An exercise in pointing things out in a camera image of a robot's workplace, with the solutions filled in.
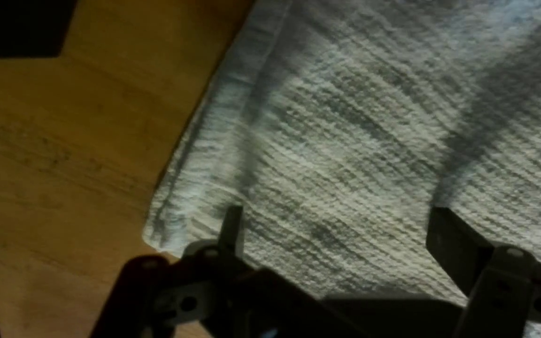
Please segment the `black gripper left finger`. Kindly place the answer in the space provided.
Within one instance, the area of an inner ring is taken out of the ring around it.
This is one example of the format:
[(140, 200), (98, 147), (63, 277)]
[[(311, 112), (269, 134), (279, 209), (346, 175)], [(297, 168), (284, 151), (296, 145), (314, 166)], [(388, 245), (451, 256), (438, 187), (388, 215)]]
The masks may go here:
[(164, 256), (130, 260), (104, 305), (91, 338), (173, 338), (183, 324), (202, 322), (220, 307), (220, 292), (198, 258), (243, 252), (243, 209), (230, 207), (217, 241), (198, 241), (177, 264)]

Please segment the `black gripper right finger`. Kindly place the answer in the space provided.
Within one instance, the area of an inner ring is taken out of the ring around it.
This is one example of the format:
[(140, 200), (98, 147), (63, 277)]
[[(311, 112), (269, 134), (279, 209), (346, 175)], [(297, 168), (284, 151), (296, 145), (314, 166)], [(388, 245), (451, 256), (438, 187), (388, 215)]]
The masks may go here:
[(493, 245), (451, 209), (429, 217), (427, 251), (468, 298), (453, 338), (523, 338), (541, 326), (541, 264), (513, 245)]

